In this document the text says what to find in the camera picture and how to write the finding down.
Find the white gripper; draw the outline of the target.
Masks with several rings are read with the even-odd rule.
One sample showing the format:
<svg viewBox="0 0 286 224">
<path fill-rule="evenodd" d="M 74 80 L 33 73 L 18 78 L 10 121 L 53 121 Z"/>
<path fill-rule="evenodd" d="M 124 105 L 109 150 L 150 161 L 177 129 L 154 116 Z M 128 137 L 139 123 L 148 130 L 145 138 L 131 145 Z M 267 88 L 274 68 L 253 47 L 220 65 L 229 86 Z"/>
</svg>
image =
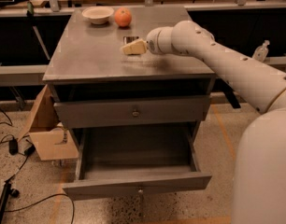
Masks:
<svg viewBox="0 0 286 224">
<path fill-rule="evenodd" d="M 172 27 L 159 27 L 147 34 L 147 43 L 139 38 L 121 47 L 125 55 L 140 55 L 148 50 L 153 54 L 172 54 Z"/>
</svg>

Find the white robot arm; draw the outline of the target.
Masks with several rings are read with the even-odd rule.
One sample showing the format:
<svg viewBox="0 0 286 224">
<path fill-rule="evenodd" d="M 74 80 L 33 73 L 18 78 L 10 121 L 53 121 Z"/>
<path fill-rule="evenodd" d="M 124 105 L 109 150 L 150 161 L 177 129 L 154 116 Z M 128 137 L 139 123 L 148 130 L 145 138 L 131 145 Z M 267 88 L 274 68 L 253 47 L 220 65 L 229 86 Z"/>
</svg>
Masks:
<svg viewBox="0 0 286 224">
<path fill-rule="evenodd" d="M 231 224 L 286 224 L 286 73 L 219 44 L 193 21 L 121 47 L 147 51 L 201 60 L 260 113 L 238 145 Z"/>
</svg>

